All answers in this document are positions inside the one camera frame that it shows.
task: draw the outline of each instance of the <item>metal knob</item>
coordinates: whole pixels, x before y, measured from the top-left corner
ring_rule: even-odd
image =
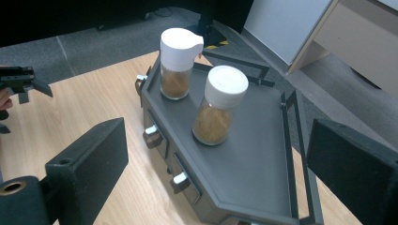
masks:
[[[161,133],[155,125],[145,129],[143,138],[148,148],[154,148],[161,145],[161,141],[163,140]]]
[[[190,180],[188,179],[188,175],[185,172],[182,172],[170,181],[170,185],[172,186],[174,193],[178,194],[190,186]]]

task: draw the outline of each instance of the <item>plastic cap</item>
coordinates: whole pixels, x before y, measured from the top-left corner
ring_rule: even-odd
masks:
[[[248,86],[247,77],[239,69],[217,66],[208,73],[205,98],[215,108],[232,109],[243,99]]]
[[[161,34],[161,63],[172,71],[187,71],[193,67],[203,45],[203,38],[189,30],[167,29]]]

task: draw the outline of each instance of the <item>brown powder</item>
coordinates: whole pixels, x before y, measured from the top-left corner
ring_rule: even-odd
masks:
[[[220,143],[226,137],[231,124],[230,112],[204,106],[196,116],[193,133],[203,143]]]
[[[184,97],[190,87],[187,72],[164,70],[161,76],[161,91],[169,98]]]

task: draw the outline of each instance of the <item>glass jar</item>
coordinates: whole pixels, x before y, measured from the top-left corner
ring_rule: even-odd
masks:
[[[203,38],[183,28],[161,33],[161,93],[172,100],[188,95],[196,55],[203,50]]]
[[[234,111],[248,86],[247,77],[237,68],[217,66],[209,71],[205,95],[192,126],[198,141],[207,145],[225,141],[233,123]]]
[[[192,69],[172,71],[161,64],[161,93],[172,100],[188,95]]]

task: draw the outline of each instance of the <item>wooden table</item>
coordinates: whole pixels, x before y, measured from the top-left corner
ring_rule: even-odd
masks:
[[[9,119],[1,123],[10,134],[0,136],[0,166],[4,181],[34,175],[42,179],[44,164],[96,124],[124,117],[129,165],[99,213],[95,224],[201,224],[184,195],[173,193],[172,179],[157,150],[142,138],[143,111],[134,87],[137,74],[153,66],[152,52],[84,75],[51,84],[54,97],[32,90],[30,102],[16,96]],[[202,57],[198,62],[208,64]],[[294,151],[300,216],[306,200],[299,154]],[[318,180],[326,224],[358,224],[339,200]]]

